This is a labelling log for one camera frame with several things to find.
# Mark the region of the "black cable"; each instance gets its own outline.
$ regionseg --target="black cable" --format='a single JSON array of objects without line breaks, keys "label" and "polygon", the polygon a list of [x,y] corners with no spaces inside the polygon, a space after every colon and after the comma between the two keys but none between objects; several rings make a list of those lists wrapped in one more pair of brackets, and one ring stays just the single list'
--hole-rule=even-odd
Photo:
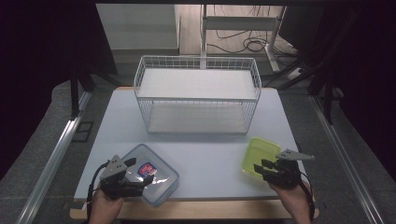
[{"label": "black cable", "polygon": [[244,48],[244,49],[241,49],[241,50],[238,50],[238,51],[229,51],[229,50],[227,50],[227,49],[222,49],[221,47],[219,47],[219,46],[217,46],[217,45],[212,45],[212,44],[207,44],[208,46],[210,46],[210,47],[214,47],[214,48],[217,48],[217,49],[221,49],[221,50],[223,50],[223,51],[225,51],[225,52],[227,52],[227,53],[239,53],[239,52],[242,52],[242,51],[244,51],[246,48]]},{"label": "black cable", "polygon": [[312,221],[314,219],[314,214],[315,214],[315,204],[314,204],[314,200],[313,200],[313,195],[308,191],[308,189],[306,188],[303,181],[300,181],[299,185],[300,185],[301,189],[303,190],[303,192],[305,193],[306,200],[308,201],[309,218]]},{"label": "black cable", "polygon": [[[262,42],[262,44],[264,44],[264,46],[268,43],[268,41],[266,39],[263,39],[263,38],[261,38],[259,36],[251,36],[251,34],[249,35],[249,37],[247,39],[244,40],[244,42],[246,42],[248,40],[260,41],[260,42]],[[283,52],[282,50],[278,49],[275,46],[273,46],[273,53],[276,56],[284,55],[284,56],[290,56],[290,57],[296,57],[296,58],[298,57],[297,54]]]},{"label": "black cable", "polygon": [[[213,13],[214,13],[214,15],[216,16],[216,5],[213,5]],[[237,35],[244,34],[244,33],[246,33],[246,32],[248,32],[248,31],[239,32],[239,33],[236,33],[236,34],[234,34],[234,35],[219,36],[218,30],[216,30],[216,35],[217,35],[218,38],[220,38],[220,39],[227,39],[227,38],[231,38],[231,37],[234,37],[234,36],[237,36]]]},{"label": "black cable", "polygon": [[250,15],[250,12],[254,12],[254,10],[256,10],[256,6],[253,6],[253,7],[251,8],[251,10],[248,12],[247,15]]},{"label": "black cable", "polygon": [[223,12],[223,14],[224,14],[224,16],[225,16],[225,12],[224,12],[224,10],[223,10],[223,5],[220,5],[220,9],[221,9],[221,11]]},{"label": "black cable", "polygon": [[99,168],[96,170],[95,174],[93,175],[92,182],[88,188],[88,195],[87,195],[87,221],[88,222],[90,222],[91,212],[92,212],[92,195],[93,195],[93,192],[96,190],[96,189],[93,189],[96,177],[98,176],[99,172],[103,168],[106,168],[108,166],[109,163],[110,163],[110,161],[107,161],[99,166]]},{"label": "black cable", "polygon": [[303,176],[305,176],[306,180],[308,180],[308,184],[310,187],[310,191],[311,191],[311,195],[314,195],[314,191],[312,190],[312,185],[311,185],[311,181],[309,180],[308,176],[306,174],[304,174],[303,172],[300,172]]},{"label": "black cable", "polygon": [[262,6],[259,6],[259,9],[257,10],[256,17],[258,17],[258,16],[259,16],[259,14],[260,14],[260,8],[262,8]]},{"label": "black cable", "polygon": [[[257,52],[262,51],[265,48],[266,42],[265,41],[262,42],[262,41],[263,40],[258,37],[251,37],[251,31],[250,31],[250,35],[248,38],[246,38],[244,40],[243,45],[245,46],[246,49],[248,49],[254,53],[257,53]],[[261,47],[259,49],[251,49],[249,47],[251,44],[259,44],[259,45],[261,45]]]}]

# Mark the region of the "human hand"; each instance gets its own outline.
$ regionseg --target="human hand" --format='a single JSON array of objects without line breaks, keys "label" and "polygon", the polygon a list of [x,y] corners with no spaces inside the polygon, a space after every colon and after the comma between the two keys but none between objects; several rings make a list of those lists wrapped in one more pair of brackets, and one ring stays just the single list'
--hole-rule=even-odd
[{"label": "human hand", "polygon": [[[308,183],[303,181],[305,186],[310,189]],[[293,217],[297,224],[310,224],[311,219],[309,217],[309,205],[306,199],[306,195],[300,186],[296,186],[294,189],[282,189],[277,185],[268,183],[270,188],[273,189],[283,206]]]},{"label": "human hand", "polygon": [[111,200],[101,189],[93,194],[92,198],[92,212],[90,224],[109,224],[116,219],[119,214],[124,198]]}]

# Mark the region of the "white wall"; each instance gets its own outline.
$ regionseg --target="white wall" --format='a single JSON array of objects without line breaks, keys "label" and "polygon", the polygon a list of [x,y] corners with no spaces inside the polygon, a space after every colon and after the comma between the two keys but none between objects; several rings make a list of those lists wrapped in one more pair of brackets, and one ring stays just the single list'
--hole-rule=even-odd
[{"label": "white wall", "polygon": [[111,49],[177,49],[174,5],[96,4]]}]

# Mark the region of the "white wire basket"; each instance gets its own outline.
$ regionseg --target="white wire basket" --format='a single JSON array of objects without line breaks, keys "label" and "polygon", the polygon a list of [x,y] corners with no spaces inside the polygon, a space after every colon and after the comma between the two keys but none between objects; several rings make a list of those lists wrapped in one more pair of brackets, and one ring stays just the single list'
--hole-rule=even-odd
[{"label": "white wire basket", "polygon": [[143,56],[134,78],[149,133],[246,134],[261,92],[252,58]]}]

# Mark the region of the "plastic container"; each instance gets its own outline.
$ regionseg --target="plastic container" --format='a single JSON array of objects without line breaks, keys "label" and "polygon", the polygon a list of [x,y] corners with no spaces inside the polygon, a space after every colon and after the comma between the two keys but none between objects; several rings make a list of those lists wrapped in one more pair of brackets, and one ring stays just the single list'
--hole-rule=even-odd
[{"label": "plastic container", "polygon": [[160,206],[178,187],[177,171],[144,144],[137,145],[122,159],[131,158],[136,158],[136,164],[128,168],[125,178],[142,182],[148,175],[154,175],[153,182],[143,191],[142,199],[153,207]]},{"label": "plastic container", "polygon": [[252,137],[242,162],[242,170],[257,177],[262,177],[254,171],[253,164],[262,165],[262,160],[276,161],[278,153],[280,153],[279,145],[259,137]]}]

